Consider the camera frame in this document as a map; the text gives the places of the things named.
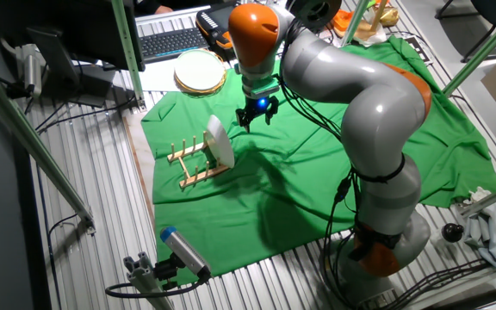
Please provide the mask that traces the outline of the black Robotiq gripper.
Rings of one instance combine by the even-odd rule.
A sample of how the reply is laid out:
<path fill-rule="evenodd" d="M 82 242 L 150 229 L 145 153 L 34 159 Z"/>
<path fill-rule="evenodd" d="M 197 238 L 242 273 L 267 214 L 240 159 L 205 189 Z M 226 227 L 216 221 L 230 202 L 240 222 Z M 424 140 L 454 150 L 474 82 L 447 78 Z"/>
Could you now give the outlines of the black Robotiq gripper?
<path fill-rule="evenodd" d="M 246 98 L 245 107 L 235 110 L 237 123 L 247 133 L 250 132 L 251 117 L 265 115 L 265 122 L 270 124 L 272 117 L 278 112 L 279 101 L 275 96 Z"/>

